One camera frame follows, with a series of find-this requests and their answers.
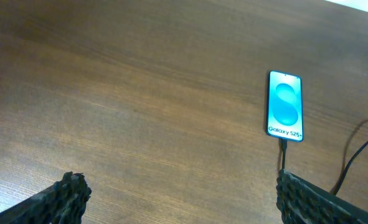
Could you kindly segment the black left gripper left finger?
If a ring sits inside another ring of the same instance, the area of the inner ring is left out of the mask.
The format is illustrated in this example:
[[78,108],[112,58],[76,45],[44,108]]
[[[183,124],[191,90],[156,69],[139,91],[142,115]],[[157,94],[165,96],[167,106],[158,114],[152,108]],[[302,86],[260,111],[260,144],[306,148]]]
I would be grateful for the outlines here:
[[62,180],[0,213],[0,224],[81,224],[92,193],[82,173]]

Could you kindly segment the blue Samsung smartphone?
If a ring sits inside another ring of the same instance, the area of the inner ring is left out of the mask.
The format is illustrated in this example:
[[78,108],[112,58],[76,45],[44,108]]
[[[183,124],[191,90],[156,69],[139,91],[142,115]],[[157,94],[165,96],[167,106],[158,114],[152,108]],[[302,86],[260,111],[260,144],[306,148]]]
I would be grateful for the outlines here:
[[272,70],[267,81],[265,131],[269,136],[304,139],[303,82],[299,76]]

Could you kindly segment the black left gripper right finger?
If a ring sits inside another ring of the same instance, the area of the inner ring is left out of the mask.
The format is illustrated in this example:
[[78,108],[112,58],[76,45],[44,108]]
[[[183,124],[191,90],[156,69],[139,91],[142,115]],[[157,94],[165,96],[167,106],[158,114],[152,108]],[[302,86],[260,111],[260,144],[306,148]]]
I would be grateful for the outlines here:
[[287,170],[277,178],[276,206],[283,223],[363,224],[368,212],[309,183]]

